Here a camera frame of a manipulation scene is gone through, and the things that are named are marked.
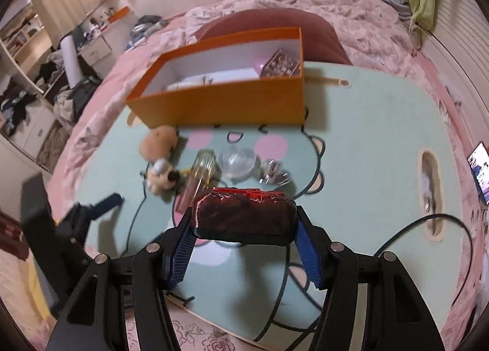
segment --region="metal pivot bolt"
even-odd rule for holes
[[[387,261],[394,261],[397,258],[397,256],[394,253],[392,253],[392,252],[385,252],[384,253],[384,258]]]
[[[343,250],[345,250],[345,245],[343,245],[341,242],[333,242],[331,244],[331,250],[334,252],[343,252]]]
[[[95,262],[97,264],[102,264],[107,261],[107,255],[104,255],[103,253],[100,255],[95,256]]]
[[[160,250],[160,245],[158,243],[150,243],[148,246],[146,246],[146,250],[149,253],[154,253]]]

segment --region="red pillow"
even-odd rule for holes
[[[316,14],[296,9],[251,9],[229,14],[204,25],[198,41],[263,28],[300,27],[304,60],[352,65],[333,26]]]

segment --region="floral blanket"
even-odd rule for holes
[[[449,98],[447,100],[441,93],[441,85],[436,85],[436,79],[433,84],[430,83],[421,66],[432,64],[412,56],[413,45],[397,12],[379,0],[224,0],[214,6],[196,7],[174,20],[168,28],[152,35],[145,46],[120,56],[112,72],[87,105],[58,162],[53,180],[48,185],[53,215],[61,218],[72,206],[92,154],[123,110],[128,93],[160,54],[195,42],[195,32],[209,21],[236,11],[269,7],[296,8],[321,16],[333,25],[353,65],[411,79],[439,106],[447,125],[459,173],[463,220],[473,231],[475,242],[475,258],[468,286],[452,306],[441,332],[446,350],[454,349],[461,340],[474,306],[477,290],[475,284],[480,276],[483,254],[482,214],[464,153],[464,149],[469,149],[470,145],[466,132],[460,125],[460,117],[456,110],[451,109],[453,101]],[[459,286],[468,263],[469,244],[465,241]],[[223,335],[213,326],[177,307],[171,313],[175,319],[177,336],[184,349],[197,347],[208,351],[234,351],[235,348],[242,350],[253,347],[231,335]],[[130,317],[128,320],[128,328],[133,328],[128,334],[131,338],[131,349],[138,349],[134,320]]]

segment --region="clear plastic container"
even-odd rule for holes
[[[253,171],[256,154],[250,148],[230,146],[219,154],[217,163],[223,176],[229,179],[241,179]]]

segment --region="plush toy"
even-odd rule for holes
[[[146,186],[154,195],[174,188],[180,180],[180,173],[166,159],[158,159],[146,173]]]
[[[172,150],[177,146],[178,135],[173,126],[158,126],[141,142],[139,153],[150,163],[158,159],[170,159]]]

